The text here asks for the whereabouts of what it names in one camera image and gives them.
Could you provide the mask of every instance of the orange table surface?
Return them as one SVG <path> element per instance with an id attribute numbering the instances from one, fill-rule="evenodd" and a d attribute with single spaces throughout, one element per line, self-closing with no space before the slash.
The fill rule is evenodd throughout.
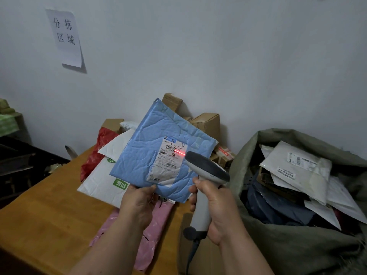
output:
<path id="1" fill-rule="evenodd" d="M 57 169 L 0 210 L 0 247 L 46 274 L 66 274 L 113 206 L 79 193 L 80 167 L 93 148 Z M 178 234 L 188 202 L 177 203 L 147 274 L 177 274 Z"/>

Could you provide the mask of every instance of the handheld scanner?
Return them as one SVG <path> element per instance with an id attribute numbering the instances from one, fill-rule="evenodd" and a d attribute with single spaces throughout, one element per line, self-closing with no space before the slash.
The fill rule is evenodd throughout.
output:
<path id="1" fill-rule="evenodd" d="M 229 182 L 229 173 L 209 158 L 196 152 L 188 151 L 185 159 L 187 166 L 198 174 L 201 180 L 210 180 L 217 187 Z M 190 226 L 184 229 L 183 235 L 188 240 L 204 239 L 208 234 L 210 222 L 208 198 L 198 190 L 194 216 Z"/>

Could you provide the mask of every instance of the pink package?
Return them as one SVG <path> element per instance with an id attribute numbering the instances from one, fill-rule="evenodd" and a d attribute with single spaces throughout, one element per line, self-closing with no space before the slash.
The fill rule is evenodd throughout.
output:
<path id="1" fill-rule="evenodd" d="M 170 215 L 173 203 L 157 201 L 155 208 L 153 209 L 153 219 L 149 226 L 144 230 L 143 237 L 140 241 L 138 254 L 135 259 L 134 268 L 145 272 L 149 264 L 152 262 L 154 256 L 154 250 L 162 235 L 166 221 Z M 108 230 L 119 215 L 119 209 L 115 208 L 111 215 L 104 222 L 102 227 L 98 230 L 97 235 L 89 243 L 92 247 L 101 236 Z"/>

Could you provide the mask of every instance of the blue package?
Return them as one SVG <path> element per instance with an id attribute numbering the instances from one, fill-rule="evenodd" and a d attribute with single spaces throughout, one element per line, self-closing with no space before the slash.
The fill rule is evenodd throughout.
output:
<path id="1" fill-rule="evenodd" d="M 157 184 L 157 194 L 185 203 L 195 176 L 186 165 L 185 153 L 210 157 L 217 143 L 157 98 L 110 175 L 138 187 Z"/>

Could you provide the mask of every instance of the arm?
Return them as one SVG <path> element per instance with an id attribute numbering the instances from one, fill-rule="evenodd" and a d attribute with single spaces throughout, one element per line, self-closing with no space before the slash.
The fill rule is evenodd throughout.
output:
<path id="1" fill-rule="evenodd" d="M 266 259 L 246 231 L 231 191 L 225 187 L 217 189 L 209 180 L 194 178 L 193 182 L 195 185 L 190 187 L 190 192 L 197 193 L 199 189 L 208 197 L 212 217 L 208 237 L 219 246 L 225 273 L 273 275 Z M 194 211 L 196 195 L 189 200 L 190 209 Z"/>
<path id="2" fill-rule="evenodd" d="M 144 229 L 152 220 L 156 186 L 136 189 L 130 185 L 120 214 L 107 232 L 70 271 L 69 275 L 130 275 Z"/>

